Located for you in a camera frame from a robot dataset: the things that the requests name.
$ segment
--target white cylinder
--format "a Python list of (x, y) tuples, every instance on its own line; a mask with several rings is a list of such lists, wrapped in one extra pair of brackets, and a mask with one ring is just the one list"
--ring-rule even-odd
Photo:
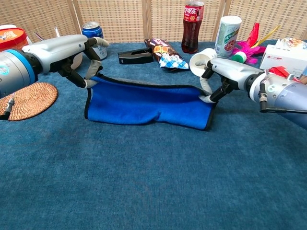
[(225, 16), (221, 18), (214, 49), (220, 58), (231, 56), (235, 48), (236, 38), (242, 19), (238, 16)]

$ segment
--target red lid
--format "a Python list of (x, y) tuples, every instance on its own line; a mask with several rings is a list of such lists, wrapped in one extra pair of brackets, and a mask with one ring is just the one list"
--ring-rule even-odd
[(27, 39), (22, 28), (0, 29), (0, 49), (9, 49)]

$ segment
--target round rattan coaster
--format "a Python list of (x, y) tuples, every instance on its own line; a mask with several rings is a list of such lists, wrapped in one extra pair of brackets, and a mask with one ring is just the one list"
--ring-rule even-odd
[[(0, 114), (13, 94), (0, 99)], [(48, 83), (36, 82), (15, 93), (15, 105), (9, 121), (20, 121), (34, 117), (47, 110), (57, 99), (57, 89)]]

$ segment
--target cola bottle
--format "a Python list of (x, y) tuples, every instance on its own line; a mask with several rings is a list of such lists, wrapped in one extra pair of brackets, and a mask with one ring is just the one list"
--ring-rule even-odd
[(183, 52), (194, 54), (198, 49), (198, 34), (204, 12), (203, 0), (186, 0), (183, 19), (183, 38), (181, 48)]

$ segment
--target chip bag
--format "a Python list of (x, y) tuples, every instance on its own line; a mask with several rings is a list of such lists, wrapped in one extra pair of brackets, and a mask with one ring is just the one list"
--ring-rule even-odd
[(171, 69), (189, 69), (188, 63), (180, 54), (165, 40), (152, 38), (146, 39), (145, 44), (152, 49), (154, 58), (160, 67)]

